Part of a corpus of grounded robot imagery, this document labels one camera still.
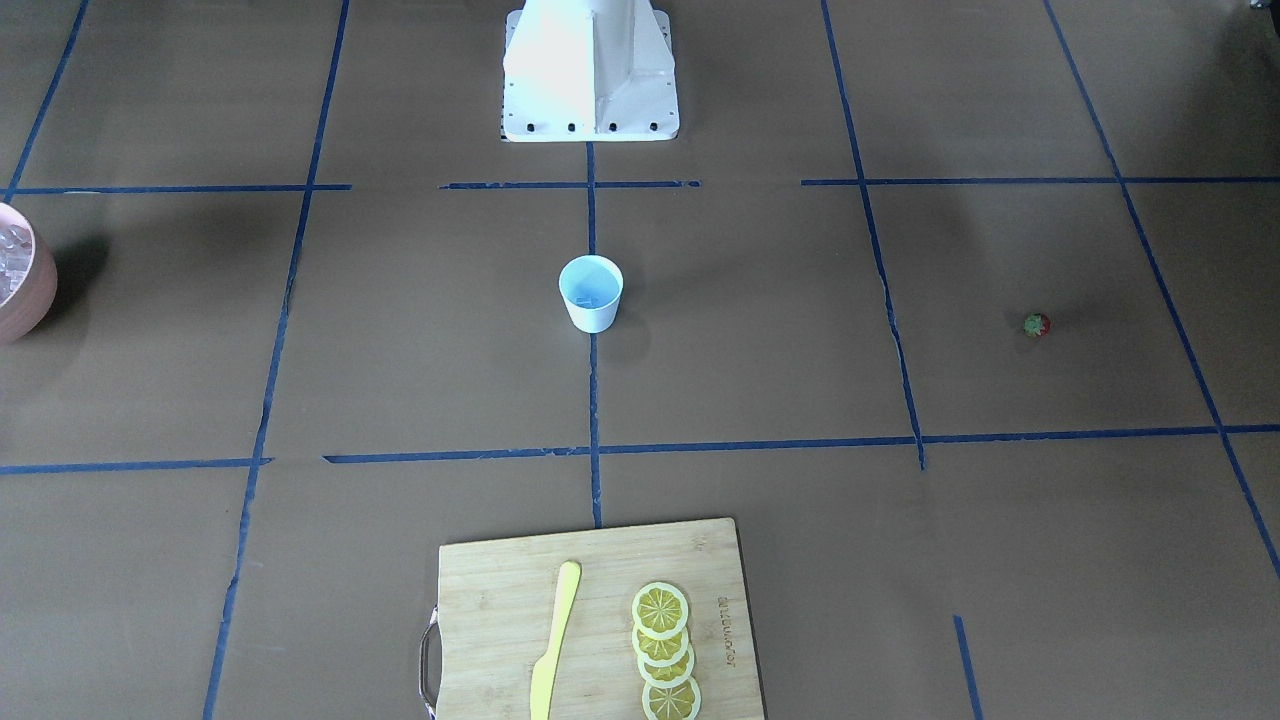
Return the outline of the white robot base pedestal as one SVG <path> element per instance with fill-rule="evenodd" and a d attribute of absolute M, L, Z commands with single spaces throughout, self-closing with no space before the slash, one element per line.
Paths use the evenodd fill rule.
<path fill-rule="evenodd" d="M 526 1 L 506 17 L 502 67 L 506 142 L 678 136 L 671 19 L 649 1 Z"/>

